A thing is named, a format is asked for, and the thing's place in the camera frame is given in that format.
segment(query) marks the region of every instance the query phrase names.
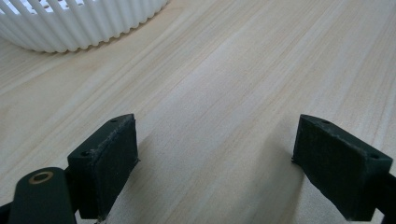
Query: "white ribbed object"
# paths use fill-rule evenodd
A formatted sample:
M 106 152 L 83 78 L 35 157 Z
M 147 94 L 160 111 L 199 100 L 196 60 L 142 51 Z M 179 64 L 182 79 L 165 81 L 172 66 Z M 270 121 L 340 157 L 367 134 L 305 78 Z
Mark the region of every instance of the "white ribbed object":
M 0 0 L 0 36 L 26 49 L 86 49 L 128 33 L 167 0 Z

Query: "dark gray gripper jaw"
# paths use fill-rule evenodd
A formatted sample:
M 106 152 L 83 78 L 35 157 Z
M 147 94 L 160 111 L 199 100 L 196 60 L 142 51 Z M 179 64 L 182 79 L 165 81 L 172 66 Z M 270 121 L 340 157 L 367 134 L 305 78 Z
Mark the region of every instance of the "dark gray gripper jaw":
M 370 221 L 376 208 L 396 220 L 392 158 L 325 119 L 300 116 L 292 161 L 350 221 Z

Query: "wood grain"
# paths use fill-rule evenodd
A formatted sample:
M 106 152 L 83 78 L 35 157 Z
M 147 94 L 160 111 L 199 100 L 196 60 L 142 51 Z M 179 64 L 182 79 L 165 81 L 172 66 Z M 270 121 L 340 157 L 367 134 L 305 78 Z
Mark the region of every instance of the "wood grain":
M 395 24 L 387 0 L 171 0 L 98 48 L 0 39 L 0 204 L 135 113 L 141 162 L 107 223 L 346 223 L 290 163 L 298 118 L 396 158 Z

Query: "light wood surface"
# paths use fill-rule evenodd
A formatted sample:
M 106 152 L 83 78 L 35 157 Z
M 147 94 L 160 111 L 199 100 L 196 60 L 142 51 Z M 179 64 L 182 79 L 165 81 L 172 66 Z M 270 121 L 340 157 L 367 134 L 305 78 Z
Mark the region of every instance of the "light wood surface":
M 395 103 L 396 1 L 171 0 L 98 48 L 0 39 L 0 204 L 135 113 L 141 162 L 107 223 L 344 223 L 290 162 L 298 118 L 396 158 Z

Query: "screw hole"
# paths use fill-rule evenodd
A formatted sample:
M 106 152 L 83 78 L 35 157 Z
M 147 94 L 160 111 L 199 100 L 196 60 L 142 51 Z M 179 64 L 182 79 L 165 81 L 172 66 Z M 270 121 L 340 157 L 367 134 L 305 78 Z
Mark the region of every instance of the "screw hole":
M 89 151 L 83 151 L 83 152 L 81 152 L 81 156 L 83 156 L 83 157 L 87 157 L 87 156 L 89 156 L 90 155 L 90 152 Z
M 53 172 L 49 172 L 49 171 L 41 172 L 32 176 L 29 179 L 29 183 L 32 185 L 41 184 L 51 179 L 52 177 L 53 177 Z
M 373 159 L 375 159 L 375 160 L 378 160 L 378 159 L 379 159 L 378 155 L 375 155 L 375 154 L 371 154 L 370 157 L 373 158 Z

